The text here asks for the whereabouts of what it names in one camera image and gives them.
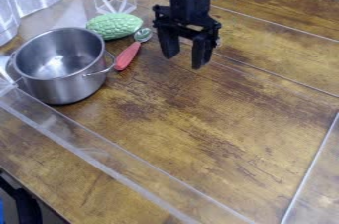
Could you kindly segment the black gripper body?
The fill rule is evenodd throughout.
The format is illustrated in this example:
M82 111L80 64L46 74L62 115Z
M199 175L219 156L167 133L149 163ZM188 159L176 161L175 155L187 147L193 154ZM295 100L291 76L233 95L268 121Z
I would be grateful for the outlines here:
M209 15L212 0L169 0L168 6L154 5L153 27L160 42L175 42L180 37L208 42L219 39L221 23Z

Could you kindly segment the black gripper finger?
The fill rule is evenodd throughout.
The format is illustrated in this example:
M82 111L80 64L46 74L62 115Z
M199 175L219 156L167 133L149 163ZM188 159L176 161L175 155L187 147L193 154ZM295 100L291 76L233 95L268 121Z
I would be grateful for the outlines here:
M193 38L192 68L200 69L211 60L212 51L219 43L219 37L208 33L200 33Z
M157 39L164 57L172 58L180 52L177 30L168 26L158 26Z

